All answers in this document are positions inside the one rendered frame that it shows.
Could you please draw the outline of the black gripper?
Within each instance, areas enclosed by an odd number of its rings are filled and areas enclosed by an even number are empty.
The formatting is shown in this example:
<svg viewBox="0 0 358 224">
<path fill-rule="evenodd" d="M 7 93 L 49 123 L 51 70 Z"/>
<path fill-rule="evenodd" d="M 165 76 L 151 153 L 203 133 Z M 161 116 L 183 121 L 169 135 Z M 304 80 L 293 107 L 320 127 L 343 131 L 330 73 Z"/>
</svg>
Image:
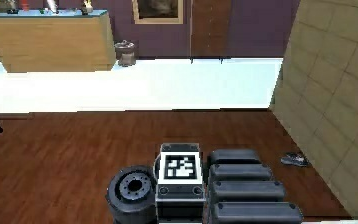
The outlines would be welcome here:
<svg viewBox="0 0 358 224">
<path fill-rule="evenodd" d="M 111 179 L 105 195 L 113 224 L 156 224 L 155 187 L 151 167 L 121 169 Z"/>
</svg>

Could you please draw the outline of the grey bin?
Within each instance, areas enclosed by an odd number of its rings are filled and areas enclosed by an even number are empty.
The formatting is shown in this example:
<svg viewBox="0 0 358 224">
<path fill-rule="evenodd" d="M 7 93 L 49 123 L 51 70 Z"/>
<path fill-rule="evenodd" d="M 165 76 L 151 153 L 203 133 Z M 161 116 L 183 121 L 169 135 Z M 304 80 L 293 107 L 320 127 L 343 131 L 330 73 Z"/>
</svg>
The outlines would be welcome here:
<svg viewBox="0 0 358 224">
<path fill-rule="evenodd" d="M 116 43 L 114 47 L 119 66 L 128 67 L 136 64 L 134 43 L 123 40 Z"/>
</svg>

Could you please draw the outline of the grey shoe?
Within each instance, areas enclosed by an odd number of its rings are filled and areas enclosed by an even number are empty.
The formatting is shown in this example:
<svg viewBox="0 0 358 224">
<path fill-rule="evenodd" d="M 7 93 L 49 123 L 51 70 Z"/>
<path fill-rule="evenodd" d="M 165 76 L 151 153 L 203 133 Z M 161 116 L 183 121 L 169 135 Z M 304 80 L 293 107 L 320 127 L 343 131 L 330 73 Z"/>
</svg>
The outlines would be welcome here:
<svg viewBox="0 0 358 224">
<path fill-rule="evenodd" d="M 309 161 L 301 154 L 287 152 L 284 157 L 281 158 L 281 163 L 284 165 L 294 165 L 297 167 L 307 167 Z"/>
</svg>

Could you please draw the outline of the wooden counter with blue top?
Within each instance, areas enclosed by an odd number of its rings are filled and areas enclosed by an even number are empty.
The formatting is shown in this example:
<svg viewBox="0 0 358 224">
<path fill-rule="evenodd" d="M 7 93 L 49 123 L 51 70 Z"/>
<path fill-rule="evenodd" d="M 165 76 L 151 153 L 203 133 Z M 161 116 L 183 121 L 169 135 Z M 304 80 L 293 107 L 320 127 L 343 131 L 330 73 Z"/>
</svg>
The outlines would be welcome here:
<svg viewBox="0 0 358 224">
<path fill-rule="evenodd" d="M 0 13 L 0 62 L 9 73 L 109 71 L 116 62 L 109 13 Z"/>
</svg>

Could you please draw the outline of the brown wooden door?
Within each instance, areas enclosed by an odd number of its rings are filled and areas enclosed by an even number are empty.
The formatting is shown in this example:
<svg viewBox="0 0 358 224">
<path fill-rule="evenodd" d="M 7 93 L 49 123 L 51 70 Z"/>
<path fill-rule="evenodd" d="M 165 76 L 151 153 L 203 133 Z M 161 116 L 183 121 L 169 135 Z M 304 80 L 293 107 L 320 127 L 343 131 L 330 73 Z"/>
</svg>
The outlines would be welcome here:
<svg viewBox="0 0 358 224">
<path fill-rule="evenodd" d="M 192 0 L 191 56 L 221 58 L 226 55 L 232 0 Z"/>
</svg>

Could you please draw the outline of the framed picture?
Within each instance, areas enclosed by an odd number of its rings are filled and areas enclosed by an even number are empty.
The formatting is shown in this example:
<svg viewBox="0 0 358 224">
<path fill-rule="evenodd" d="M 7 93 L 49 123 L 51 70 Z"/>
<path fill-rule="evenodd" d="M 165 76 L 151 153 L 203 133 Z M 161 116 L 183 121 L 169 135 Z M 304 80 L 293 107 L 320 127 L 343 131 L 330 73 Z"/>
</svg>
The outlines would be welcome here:
<svg viewBox="0 0 358 224">
<path fill-rule="evenodd" d="M 132 11 L 135 24 L 182 24 L 184 0 L 132 0 Z"/>
</svg>

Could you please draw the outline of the yellow and black object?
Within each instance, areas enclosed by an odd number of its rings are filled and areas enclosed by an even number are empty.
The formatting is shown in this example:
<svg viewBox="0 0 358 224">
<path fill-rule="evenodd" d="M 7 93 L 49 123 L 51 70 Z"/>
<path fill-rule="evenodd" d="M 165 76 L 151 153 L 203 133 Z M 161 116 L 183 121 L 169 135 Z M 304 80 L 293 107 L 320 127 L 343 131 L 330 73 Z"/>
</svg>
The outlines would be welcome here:
<svg viewBox="0 0 358 224">
<path fill-rule="evenodd" d="M 82 6 L 81 6 L 81 12 L 83 15 L 88 15 L 89 13 L 93 12 L 91 0 L 83 0 Z"/>
</svg>

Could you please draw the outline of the white bottle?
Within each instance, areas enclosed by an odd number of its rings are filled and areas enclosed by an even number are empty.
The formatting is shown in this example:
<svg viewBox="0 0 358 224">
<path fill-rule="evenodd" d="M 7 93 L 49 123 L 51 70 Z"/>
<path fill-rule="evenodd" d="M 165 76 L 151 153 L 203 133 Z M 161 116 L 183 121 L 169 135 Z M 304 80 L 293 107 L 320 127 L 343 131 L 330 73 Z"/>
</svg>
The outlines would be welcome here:
<svg viewBox="0 0 358 224">
<path fill-rule="evenodd" d="M 58 6 L 56 4 L 56 0 L 46 0 L 46 1 L 47 1 L 49 10 L 54 14 L 58 14 L 59 10 L 58 10 Z"/>
</svg>

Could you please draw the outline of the dark small object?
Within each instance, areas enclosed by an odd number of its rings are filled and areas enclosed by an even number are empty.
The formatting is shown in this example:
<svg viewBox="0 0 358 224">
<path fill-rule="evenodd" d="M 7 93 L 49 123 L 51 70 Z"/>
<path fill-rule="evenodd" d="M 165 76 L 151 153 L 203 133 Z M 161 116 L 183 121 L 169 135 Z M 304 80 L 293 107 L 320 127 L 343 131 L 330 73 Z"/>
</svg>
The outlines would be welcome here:
<svg viewBox="0 0 358 224">
<path fill-rule="evenodd" d="M 17 14 L 19 10 L 17 9 L 15 0 L 7 0 L 9 9 L 7 10 L 8 14 Z"/>
</svg>

